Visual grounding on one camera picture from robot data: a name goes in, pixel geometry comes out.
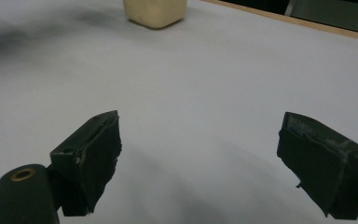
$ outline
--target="tabletop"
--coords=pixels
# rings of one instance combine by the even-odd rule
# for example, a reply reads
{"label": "tabletop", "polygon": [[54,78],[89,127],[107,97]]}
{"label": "tabletop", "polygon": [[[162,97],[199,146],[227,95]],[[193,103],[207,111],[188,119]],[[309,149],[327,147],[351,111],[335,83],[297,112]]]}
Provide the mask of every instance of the tabletop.
{"label": "tabletop", "polygon": [[358,143],[358,39],[196,0],[162,30],[118,0],[0,0],[0,176],[111,110],[117,172],[61,223],[358,223],[276,156],[286,111]]}

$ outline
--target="beige box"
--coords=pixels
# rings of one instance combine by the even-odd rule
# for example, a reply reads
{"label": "beige box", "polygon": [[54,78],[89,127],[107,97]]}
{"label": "beige box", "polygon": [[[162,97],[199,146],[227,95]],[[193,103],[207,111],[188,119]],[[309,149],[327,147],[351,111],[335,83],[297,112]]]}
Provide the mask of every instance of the beige box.
{"label": "beige box", "polygon": [[163,28],[186,14],[186,0],[123,0],[130,20],[152,29]]}

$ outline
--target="wooden edge trim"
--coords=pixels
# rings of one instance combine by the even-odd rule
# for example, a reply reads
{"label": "wooden edge trim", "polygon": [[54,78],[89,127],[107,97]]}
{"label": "wooden edge trim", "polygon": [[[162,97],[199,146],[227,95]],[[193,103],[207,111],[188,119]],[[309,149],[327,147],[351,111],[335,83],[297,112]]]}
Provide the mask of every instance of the wooden edge trim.
{"label": "wooden edge trim", "polygon": [[349,30],[337,28],[337,27],[334,27],[334,26],[323,25],[323,24],[320,24],[320,23],[312,22],[312,21],[303,21],[303,20],[296,19],[296,18],[293,18],[293,17],[287,17],[287,16],[283,16],[283,15],[280,15],[280,14],[275,14],[275,13],[271,13],[271,12],[267,12],[267,11],[262,11],[262,10],[258,10],[258,9],[251,8],[251,7],[243,7],[243,6],[235,5],[235,4],[228,3],[228,2],[222,2],[222,1],[219,1],[219,0],[201,0],[201,1],[217,4],[217,5],[220,5],[220,6],[223,6],[223,7],[235,8],[235,9],[238,9],[238,10],[254,13],[254,14],[257,14],[257,15],[260,15],[260,16],[272,18],[272,19],[278,20],[278,21],[286,21],[286,22],[296,24],[296,25],[302,25],[302,26],[306,26],[306,27],[316,29],[316,30],[325,31],[325,32],[329,32],[329,33],[332,33],[332,34],[336,34],[336,35],[345,35],[345,36],[349,36],[349,37],[353,37],[353,38],[358,39],[358,32],[349,31]]}

